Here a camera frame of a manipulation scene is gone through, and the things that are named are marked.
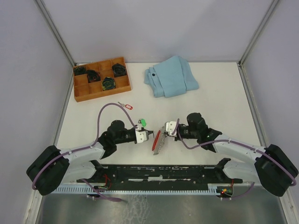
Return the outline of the red handled metal keyring holder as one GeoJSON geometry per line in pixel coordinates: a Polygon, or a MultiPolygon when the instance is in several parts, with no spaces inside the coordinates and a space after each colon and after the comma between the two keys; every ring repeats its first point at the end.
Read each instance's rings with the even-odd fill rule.
{"type": "Polygon", "coordinates": [[[165,143],[165,137],[164,137],[164,126],[162,126],[159,131],[157,132],[153,145],[152,145],[152,152],[153,155],[158,155],[159,151],[162,149],[165,143]]]}

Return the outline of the key with green tag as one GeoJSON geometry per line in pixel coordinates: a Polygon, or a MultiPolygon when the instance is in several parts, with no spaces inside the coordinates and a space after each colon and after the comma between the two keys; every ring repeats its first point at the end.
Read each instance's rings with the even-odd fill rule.
{"type": "Polygon", "coordinates": [[[138,124],[140,124],[142,127],[146,127],[146,125],[147,125],[145,119],[139,119],[138,124]]]}

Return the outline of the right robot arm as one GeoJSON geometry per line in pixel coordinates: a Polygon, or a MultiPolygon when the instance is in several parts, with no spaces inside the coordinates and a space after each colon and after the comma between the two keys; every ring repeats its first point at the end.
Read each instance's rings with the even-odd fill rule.
{"type": "Polygon", "coordinates": [[[230,156],[214,171],[217,181],[241,179],[259,183],[275,196],[283,196],[289,187],[296,186],[299,171],[279,146],[255,146],[230,138],[210,128],[198,112],[189,114],[186,119],[186,125],[179,120],[166,122],[162,132],[179,141],[196,140],[193,148],[230,156]]]}

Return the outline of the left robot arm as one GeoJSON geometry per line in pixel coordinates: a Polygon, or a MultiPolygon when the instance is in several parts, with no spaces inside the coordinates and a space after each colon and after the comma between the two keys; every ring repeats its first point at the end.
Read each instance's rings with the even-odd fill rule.
{"type": "Polygon", "coordinates": [[[114,120],[96,143],[73,149],[47,147],[28,167],[26,174],[42,196],[52,193],[60,184],[79,179],[99,182],[103,178],[99,160],[113,154],[118,144],[143,143],[153,133],[141,124],[126,129],[121,120],[114,120]]]}

